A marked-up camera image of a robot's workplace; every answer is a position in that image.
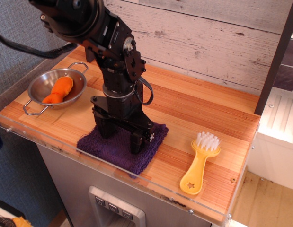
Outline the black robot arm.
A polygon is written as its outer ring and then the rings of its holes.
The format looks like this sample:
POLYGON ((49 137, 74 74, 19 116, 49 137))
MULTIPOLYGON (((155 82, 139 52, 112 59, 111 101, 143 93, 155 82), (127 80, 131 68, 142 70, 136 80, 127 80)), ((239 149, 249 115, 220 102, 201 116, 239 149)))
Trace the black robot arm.
POLYGON ((143 112, 149 105, 142 77, 145 60, 136 48, 131 29, 101 0, 33 0, 45 27, 59 38, 85 48, 87 61, 96 61, 103 75, 103 96, 91 98, 96 125, 103 138, 116 127, 130 132, 130 149, 140 152, 152 141, 154 124, 143 112))

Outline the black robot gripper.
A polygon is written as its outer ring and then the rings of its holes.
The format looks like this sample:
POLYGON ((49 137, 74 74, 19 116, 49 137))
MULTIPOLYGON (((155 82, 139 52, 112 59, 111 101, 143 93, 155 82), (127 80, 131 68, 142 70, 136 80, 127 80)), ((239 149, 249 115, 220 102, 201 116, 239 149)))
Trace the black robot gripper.
POLYGON ((130 135, 130 152, 139 154, 142 150, 144 139, 154 138, 154 123, 143 112, 143 92, 134 91, 123 97, 93 96, 90 101, 94 105, 93 114, 100 135, 107 139, 119 126, 132 134, 130 135))

